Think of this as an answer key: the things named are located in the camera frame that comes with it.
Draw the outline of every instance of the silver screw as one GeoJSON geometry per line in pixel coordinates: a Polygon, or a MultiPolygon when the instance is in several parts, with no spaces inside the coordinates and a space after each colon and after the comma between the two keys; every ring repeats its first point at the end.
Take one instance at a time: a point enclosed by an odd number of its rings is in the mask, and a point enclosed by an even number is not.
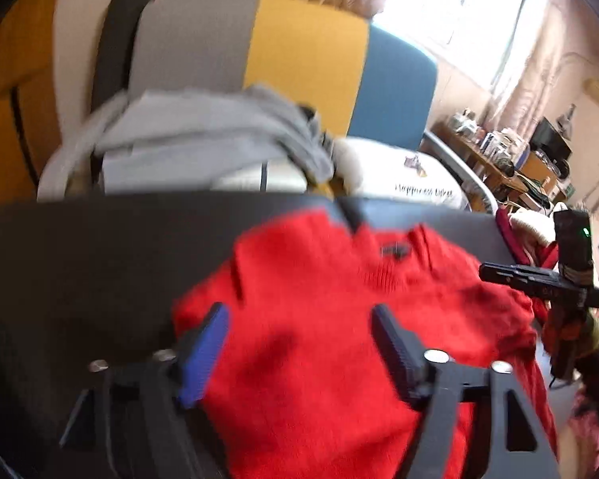
{"type": "Polygon", "coordinates": [[[176,357],[176,352],[172,349],[160,349],[153,354],[153,360],[158,362],[168,362],[176,357]]]}
{"type": "Polygon", "coordinates": [[[495,360],[493,363],[490,364],[490,367],[493,371],[495,371],[495,373],[512,373],[512,366],[508,362],[505,362],[503,360],[495,360]]]}
{"type": "Polygon", "coordinates": [[[99,373],[100,371],[104,371],[105,369],[109,369],[109,362],[106,360],[94,360],[89,364],[89,372],[91,373],[99,373]]]}
{"type": "Polygon", "coordinates": [[[427,349],[423,353],[423,357],[429,362],[435,362],[438,364],[445,364],[450,361],[450,357],[448,353],[442,351],[441,349],[427,349]]]}

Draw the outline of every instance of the headboard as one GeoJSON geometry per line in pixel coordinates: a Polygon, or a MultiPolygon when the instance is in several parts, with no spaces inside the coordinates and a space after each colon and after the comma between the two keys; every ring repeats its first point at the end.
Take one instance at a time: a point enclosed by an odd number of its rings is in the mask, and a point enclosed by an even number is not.
{"type": "Polygon", "coordinates": [[[140,18],[131,98],[266,83],[315,108],[335,136],[417,149],[435,61],[348,12],[302,0],[155,0],[140,18]]]}

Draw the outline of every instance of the desk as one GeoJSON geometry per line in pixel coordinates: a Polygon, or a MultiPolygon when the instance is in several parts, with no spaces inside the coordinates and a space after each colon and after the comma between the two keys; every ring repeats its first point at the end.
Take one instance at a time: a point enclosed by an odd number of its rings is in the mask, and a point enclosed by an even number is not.
{"type": "Polygon", "coordinates": [[[507,177],[492,161],[484,156],[484,153],[479,151],[476,145],[452,131],[446,124],[435,124],[432,132],[459,156],[468,158],[466,163],[469,167],[474,168],[477,164],[483,166],[487,175],[484,183],[497,199],[501,197],[516,200],[519,195],[527,192],[526,184],[518,176],[507,177]]]}

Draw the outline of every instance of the table surface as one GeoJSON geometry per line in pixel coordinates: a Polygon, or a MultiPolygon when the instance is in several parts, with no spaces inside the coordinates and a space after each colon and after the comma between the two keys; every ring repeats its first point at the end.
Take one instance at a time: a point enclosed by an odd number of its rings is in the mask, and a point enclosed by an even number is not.
{"type": "Polygon", "coordinates": [[[507,177],[497,166],[495,166],[495,164],[492,163],[492,161],[490,161],[488,158],[486,158],[486,156],[484,156],[484,153],[479,151],[479,148],[477,148],[477,146],[474,145],[474,143],[467,140],[466,137],[462,137],[461,135],[458,135],[457,133],[452,131],[446,124],[436,124],[433,132],[441,140],[446,142],[451,149],[459,149],[470,152],[470,155],[476,158],[477,162],[483,165],[484,168],[486,168],[486,171],[489,175],[497,176],[501,183],[505,186],[519,191],[520,193],[527,192],[528,188],[526,187],[525,183],[521,179],[519,179],[518,176],[515,175],[512,178],[507,177]]]}

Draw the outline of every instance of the bright window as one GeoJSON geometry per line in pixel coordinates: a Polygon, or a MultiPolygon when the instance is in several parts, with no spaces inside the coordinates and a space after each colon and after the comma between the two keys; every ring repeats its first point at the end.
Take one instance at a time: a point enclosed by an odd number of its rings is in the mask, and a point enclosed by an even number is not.
{"type": "Polygon", "coordinates": [[[387,0],[381,28],[412,38],[486,89],[505,62],[524,0],[387,0]]]}

